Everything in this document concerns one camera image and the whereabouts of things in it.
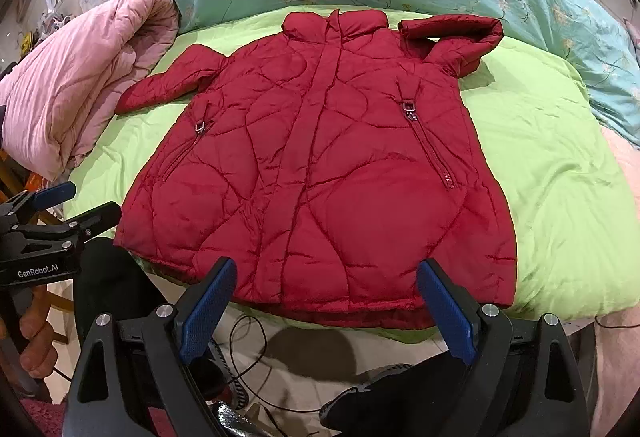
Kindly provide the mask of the person's left hand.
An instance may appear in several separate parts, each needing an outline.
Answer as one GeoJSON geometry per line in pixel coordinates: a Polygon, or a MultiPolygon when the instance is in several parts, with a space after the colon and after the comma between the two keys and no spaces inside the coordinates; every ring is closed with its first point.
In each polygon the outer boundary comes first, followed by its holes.
{"type": "Polygon", "coordinates": [[[27,346],[21,352],[22,368],[34,379],[44,379],[52,374],[58,359],[53,346],[54,331],[47,320],[51,307],[47,287],[38,285],[32,289],[32,302],[21,318],[20,329],[27,346]]]}

